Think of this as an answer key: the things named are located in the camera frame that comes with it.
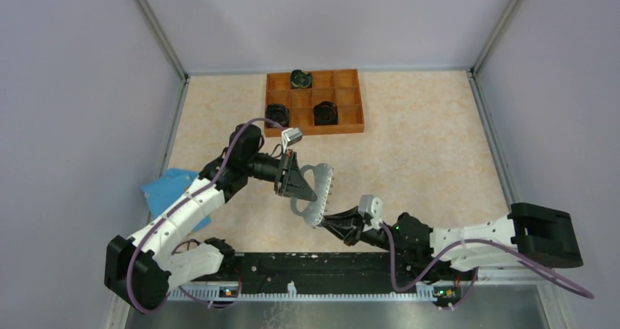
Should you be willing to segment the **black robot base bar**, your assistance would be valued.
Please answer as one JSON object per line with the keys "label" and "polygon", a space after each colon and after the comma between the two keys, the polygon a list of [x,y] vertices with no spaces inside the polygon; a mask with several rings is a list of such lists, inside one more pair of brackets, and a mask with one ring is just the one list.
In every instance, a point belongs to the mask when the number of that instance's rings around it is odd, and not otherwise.
{"label": "black robot base bar", "polygon": [[240,284],[244,295],[284,293],[289,283],[302,295],[379,295],[410,284],[429,263],[410,252],[247,252],[199,281]]}

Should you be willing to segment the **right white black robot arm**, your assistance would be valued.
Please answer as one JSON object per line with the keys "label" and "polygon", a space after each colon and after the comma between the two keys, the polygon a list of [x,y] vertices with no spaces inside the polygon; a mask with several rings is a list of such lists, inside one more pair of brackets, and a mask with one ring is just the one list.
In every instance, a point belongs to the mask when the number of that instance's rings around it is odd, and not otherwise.
{"label": "right white black robot arm", "polygon": [[407,212],[389,225],[361,207],[324,216],[320,226],[348,246],[364,242],[395,252],[411,267],[428,265],[438,279],[519,261],[547,268],[583,266],[571,215],[531,203],[513,203],[508,215],[468,227],[430,227]]}

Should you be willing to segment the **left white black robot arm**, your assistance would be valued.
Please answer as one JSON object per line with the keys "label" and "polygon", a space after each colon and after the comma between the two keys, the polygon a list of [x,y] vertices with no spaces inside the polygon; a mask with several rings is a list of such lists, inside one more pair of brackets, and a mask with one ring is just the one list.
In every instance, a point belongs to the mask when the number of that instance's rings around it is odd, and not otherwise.
{"label": "left white black robot arm", "polygon": [[117,235],[107,245],[104,285],[143,314],[158,310],[171,290],[201,276],[231,277],[230,247],[210,239],[177,252],[182,240],[205,218],[224,206],[249,178],[274,184],[276,195],[318,201],[318,190],[307,182],[289,147],[302,140],[297,127],[281,129],[283,154],[260,153],[264,138],[252,119],[235,128],[228,147],[204,166],[186,191],[158,217],[128,238]]}

